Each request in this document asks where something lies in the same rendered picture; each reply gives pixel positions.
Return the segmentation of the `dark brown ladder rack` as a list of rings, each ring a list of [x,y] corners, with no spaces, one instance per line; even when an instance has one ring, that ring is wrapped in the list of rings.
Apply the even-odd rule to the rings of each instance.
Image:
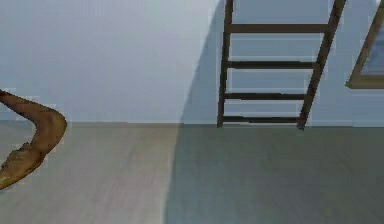
[[[295,123],[298,129],[306,126],[313,101],[322,77],[331,46],[338,28],[346,0],[334,0],[327,23],[323,24],[236,24],[233,22],[234,0],[225,0],[222,56],[220,64],[217,127],[225,122],[247,123]],[[232,34],[247,33],[320,33],[323,35],[318,55],[314,62],[303,61],[232,61],[229,59]],[[311,69],[312,75],[306,93],[227,93],[229,69]],[[224,114],[225,101],[236,100],[302,100],[298,117],[244,117]]]

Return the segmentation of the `brown curved clawfoot leg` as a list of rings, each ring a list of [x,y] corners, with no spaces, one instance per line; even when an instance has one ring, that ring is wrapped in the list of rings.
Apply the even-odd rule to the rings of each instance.
[[[22,180],[42,164],[47,154],[63,138],[67,121],[60,112],[52,108],[1,89],[0,102],[36,127],[32,140],[13,150],[0,166],[0,190],[3,190]]]

